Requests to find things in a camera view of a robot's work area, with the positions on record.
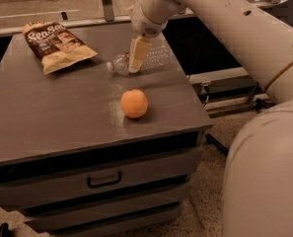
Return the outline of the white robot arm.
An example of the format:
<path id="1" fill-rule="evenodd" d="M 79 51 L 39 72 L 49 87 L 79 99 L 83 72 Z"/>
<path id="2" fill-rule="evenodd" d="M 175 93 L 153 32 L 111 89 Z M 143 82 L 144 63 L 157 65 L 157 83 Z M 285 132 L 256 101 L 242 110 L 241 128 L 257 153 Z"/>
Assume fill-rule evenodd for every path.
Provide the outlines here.
<path id="1" fill-rule="evenodd" d="M 132 28 L 154 38 L 184 8 L 274 104 L 248 122 L 231 145 L 222 237 L 293 237 L 293 28 L 246 0 L 137 0 Z"/>

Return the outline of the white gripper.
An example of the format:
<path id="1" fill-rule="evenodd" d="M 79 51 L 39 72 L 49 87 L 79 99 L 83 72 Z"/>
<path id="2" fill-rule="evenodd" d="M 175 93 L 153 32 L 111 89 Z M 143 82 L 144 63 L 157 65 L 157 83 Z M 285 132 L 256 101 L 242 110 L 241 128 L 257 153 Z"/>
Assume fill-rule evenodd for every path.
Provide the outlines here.
<path id="1" fill-rule="evenodd" d="M 152 39 L 166 27 L 169 11 L 164 0 L 138 0 L 131 15 L 132 29 L 140 36 L 131 40 L 128 71 L 137 73 L 145 60 Z"/>

